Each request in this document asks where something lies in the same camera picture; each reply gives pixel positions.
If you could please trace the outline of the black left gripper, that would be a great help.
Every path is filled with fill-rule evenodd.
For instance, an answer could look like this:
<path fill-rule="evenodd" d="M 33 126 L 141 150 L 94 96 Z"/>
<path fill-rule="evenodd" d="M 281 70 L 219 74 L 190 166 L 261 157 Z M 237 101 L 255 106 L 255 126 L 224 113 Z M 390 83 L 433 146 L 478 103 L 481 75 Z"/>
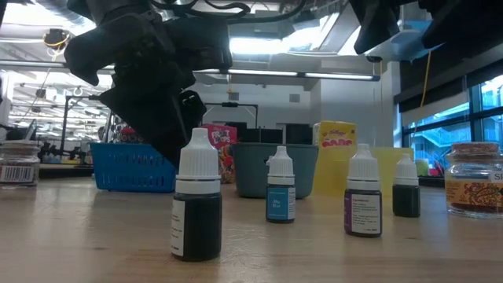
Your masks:
<path fill-rule="evenodd" d="M 194 71 L 229 69 L 229 26 L 225 20 L 186 17 L 163 21 L 155 12 L 126 13 L 70 41 L 65 66 L 86 83 L 114 64 L 115 87 L 99 100 L 173 165 L 198 127 L 205 104 L 197 92 L 174 86 L 119 86 L 177 81 L 195 83 Z"/>

